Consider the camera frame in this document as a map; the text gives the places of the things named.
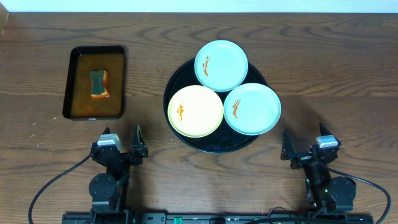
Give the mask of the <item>yellow plate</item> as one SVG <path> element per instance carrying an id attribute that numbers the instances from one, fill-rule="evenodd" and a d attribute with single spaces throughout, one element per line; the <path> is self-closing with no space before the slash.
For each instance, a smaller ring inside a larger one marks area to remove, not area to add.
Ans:
<path id="1" fill-rule="evenodd" d="M 211 89 L 190 85 L 171 97 L 167 117 L 179 134 L 202 138 L 214 132 L 223 120 L 223 102 Z"/>

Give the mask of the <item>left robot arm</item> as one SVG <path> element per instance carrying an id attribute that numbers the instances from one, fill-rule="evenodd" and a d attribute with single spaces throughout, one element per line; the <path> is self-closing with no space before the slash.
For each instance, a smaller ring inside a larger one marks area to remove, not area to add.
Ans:
<path id="1" fill-rule="evenodd" d="M 92 143 L 91 158 L 104 166 L 106 172 L 93 177 L 89 184 L 92 197 L 90 223 L 141 222 L 139 215 L 126 206 L 130 167 L 141 165 L 143 158 L 148 156 L 139 125 L 136 125 L 133 132 L 131 147 L 133 151 L 121 152 L 121 140 L 109 128 Z"/>

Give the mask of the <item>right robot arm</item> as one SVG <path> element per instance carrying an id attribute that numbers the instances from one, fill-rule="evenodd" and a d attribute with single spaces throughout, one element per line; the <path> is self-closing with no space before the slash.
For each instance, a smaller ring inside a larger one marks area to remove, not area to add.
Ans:
<path id="1" fill-rule="evenodd" d="M 338 158 L 341 142 L 322 123 L 320 136 L 306 152 L 295 152 L 286 130 L 282 132 L 280 159 L 290 161 L 291 169 L 303 169 L 306 176 L 307 199 L 314 205 L 309 217 L 335 213 L 344 215 L 353 210 L 356 183 L 349 177 L 332 177 L 328 164 Z"/>

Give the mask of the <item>green and orange sponge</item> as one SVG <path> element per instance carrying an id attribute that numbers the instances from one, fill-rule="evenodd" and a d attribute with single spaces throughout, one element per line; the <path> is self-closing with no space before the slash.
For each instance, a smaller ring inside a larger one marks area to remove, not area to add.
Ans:
<path id="1" fill-rule="evenodd" d="M 90 71 L 91 97 L 100 99 L 109 97 L 108 72 L 106 70 Z"/>

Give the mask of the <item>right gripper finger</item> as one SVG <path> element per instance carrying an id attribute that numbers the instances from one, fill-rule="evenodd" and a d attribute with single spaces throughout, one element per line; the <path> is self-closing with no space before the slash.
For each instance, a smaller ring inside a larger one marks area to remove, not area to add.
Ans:
<path id="1" fill-rule="evenodd" d="M 289 135 L 287 131 L 284 129 L 282 131 L 282 151 L 280 155 L 280 159 L 283 161 L 291 160 L 295 157 L 295 151 L 292 143 L 290 142 Z"/>
<path id="2" fill-rule="evenodd" d="M 327 127 L 323 123 L 319 123 L 320 134 L 321 136 L 330 136 L 332 133 L 327 129 Z"/>

